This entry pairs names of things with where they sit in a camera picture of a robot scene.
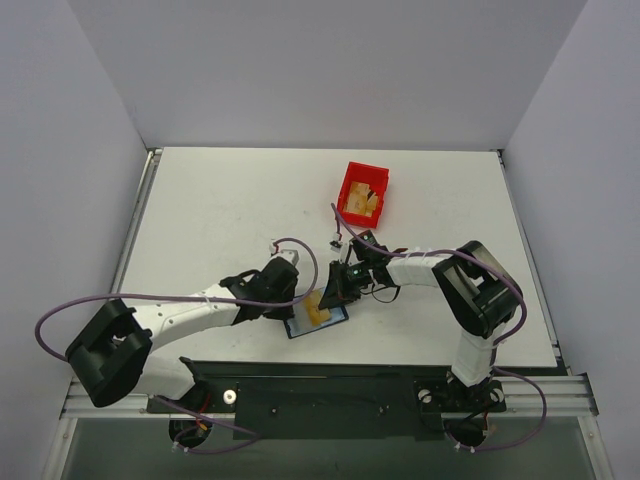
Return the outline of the blue leather card holder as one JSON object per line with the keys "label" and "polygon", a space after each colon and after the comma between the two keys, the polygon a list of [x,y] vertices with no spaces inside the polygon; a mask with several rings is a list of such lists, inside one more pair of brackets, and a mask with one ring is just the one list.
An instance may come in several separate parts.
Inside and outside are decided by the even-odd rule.
{"label": "blue leather card holder", "polygon": [[349,319],[349,315],[345,307],[328,309],[332,314],[331,319],[320,326],[314,327],[309,321],[308,315],[302,305],[302,302],[303,300],[300,303],[294,305],[295,316],[292,319],[284,321],[284,327],[289,339],[294,339],[307,334],[311,334],[316,331],[345,322]]}

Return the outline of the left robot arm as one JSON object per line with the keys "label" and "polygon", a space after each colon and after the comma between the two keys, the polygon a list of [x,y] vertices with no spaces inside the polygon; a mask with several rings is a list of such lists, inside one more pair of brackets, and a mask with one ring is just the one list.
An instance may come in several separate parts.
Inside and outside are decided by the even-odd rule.
{"label": "left robot arm", "polygon": [[274,255],[250,279],[241,275],[190,296],[188,302],[129,306],[123,300],[103,304],[65,352],[76,377],[98,408],[131,393],[159,394],[181,410],[200,408],[204,384],[180,360],[153,357],[169,343],[215,327],[235,326],[261,316],[293,316],[299,255]]}

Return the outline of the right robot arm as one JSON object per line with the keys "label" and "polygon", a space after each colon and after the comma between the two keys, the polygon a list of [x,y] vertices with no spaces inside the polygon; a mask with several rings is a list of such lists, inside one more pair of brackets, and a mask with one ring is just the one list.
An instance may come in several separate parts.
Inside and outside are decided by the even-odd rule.
{"label": "right robot arm", "polygon": [[[430,255],[394,251],[365,230],[349,242],[347,257],[332,261],[321,310],[345,307],[378,289],[399,292],[404,287],[441,290],[462,329],[462,336],[447,383],[449,402],[468,409],[483,395],[495,363],[495,342],[504,325],[521,306],[517,282],[479,241],[469,241],[452,253]],[[357,259],[350,261],[350,255]]]}

